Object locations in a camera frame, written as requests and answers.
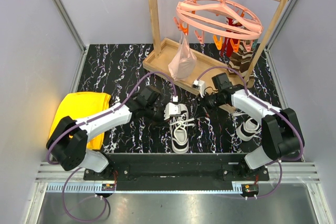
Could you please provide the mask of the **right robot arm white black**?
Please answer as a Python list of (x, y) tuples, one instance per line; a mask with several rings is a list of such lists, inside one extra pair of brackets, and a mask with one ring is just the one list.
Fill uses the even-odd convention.
[(257, 169), (276, 162), (292, 153), (299, 152), (301, 158), (304, 140), (295, 111), (291, 108), (275, 107), (250, 93), (244, 85), (233, 85), (226, 73), (212, 77), (215, 93), (205, 92), (205, 83), (196, 79), (192, 87), (199, 91), (199, 103), (210, 110), (222, 105), (233, 106), (246, 113), (261, 127), (261, 146), (244, 157), (238, 167), (239, 176), (250, 180)]

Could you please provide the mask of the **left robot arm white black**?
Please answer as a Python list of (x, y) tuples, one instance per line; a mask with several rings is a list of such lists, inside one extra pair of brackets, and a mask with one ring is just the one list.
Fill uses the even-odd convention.
[(47, 156), (53, 156), (65, 171), (81, 167), (94, 171), (103, 180), (109, 179), (113, 175), (110, 161), (102, 152), (88, 149), (87, 143), (101, 133), (142, 117), (163, 122), (164, 109), (154, 106), (160, 94), (155, 87), (146, 86), (125, 104), (118, 102), (109, 109), (77, 120), (70, 116), (62, 118), (46, 144)]

